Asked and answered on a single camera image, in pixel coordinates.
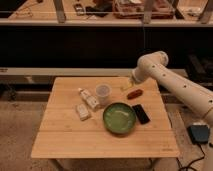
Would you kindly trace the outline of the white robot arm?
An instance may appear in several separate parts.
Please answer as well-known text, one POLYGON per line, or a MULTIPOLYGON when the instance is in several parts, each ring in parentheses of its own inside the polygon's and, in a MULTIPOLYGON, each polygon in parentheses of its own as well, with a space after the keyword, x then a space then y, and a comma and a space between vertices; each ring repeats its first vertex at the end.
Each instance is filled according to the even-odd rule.
POLYGON ((130 83, 140 84, 148 78, 156 80, 213 127, 213 92, 169 70, 168 62, 168 55, 164 51, 141 56, 131 71, 130 83))

